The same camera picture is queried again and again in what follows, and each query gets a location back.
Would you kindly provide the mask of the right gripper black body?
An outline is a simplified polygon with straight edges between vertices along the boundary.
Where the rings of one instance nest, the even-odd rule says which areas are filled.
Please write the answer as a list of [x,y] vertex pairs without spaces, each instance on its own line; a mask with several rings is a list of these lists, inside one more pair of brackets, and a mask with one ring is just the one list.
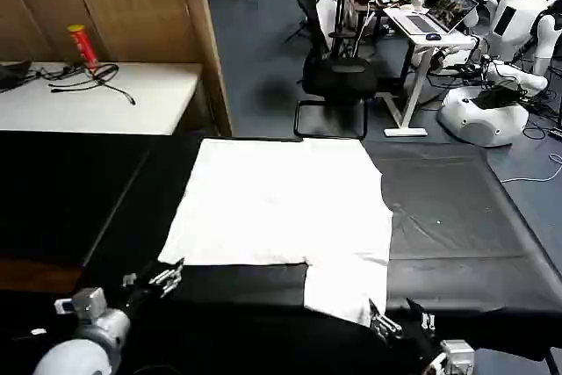
[[391,366],[428,366],[443,350],[435,337],[421,326],[384,328],[385,354]]

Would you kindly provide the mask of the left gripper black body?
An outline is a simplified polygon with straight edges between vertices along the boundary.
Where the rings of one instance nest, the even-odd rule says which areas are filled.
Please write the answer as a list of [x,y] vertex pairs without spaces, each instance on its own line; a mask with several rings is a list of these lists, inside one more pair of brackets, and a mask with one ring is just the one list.
[[109,308],[123,312],[129,319],[136,318],[144,308],[153,305],[162,298],[162,283],[156,281],[164,269],[151,270],[145,273],[135,273],[136,279],[132,280],[133,273],[127,275],[131,284],[121,285],[109,293]]

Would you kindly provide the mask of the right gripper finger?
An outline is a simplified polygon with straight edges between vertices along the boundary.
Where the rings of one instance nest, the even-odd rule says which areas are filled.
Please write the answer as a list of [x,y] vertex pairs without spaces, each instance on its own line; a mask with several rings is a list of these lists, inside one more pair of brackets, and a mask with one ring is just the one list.
[[423,330],[435,329],[435,316],[429,313],[422,305],[415,302],[410,298],[406,298],[410,312],[418,317],[421,321],[421,328]]
[[402,337],[402,327],[382,314],[374,302],[369,299],[370,328],[374,330],[381,340],[399,340]]

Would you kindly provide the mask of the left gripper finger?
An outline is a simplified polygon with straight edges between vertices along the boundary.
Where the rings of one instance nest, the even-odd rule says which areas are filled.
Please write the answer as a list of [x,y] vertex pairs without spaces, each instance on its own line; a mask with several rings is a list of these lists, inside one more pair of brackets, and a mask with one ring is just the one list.
[[165,297],[169,293],[173,292],[182,281],[182,275],[180,273],[171,274],[161,283],[161,298]]
[[184,259],[180,258],[171,264],[166,270],[163,270],[156,276],[152,277],[148,283],[150,285],[173,285],[178,284],[182,279],[182,270],[184,267]]

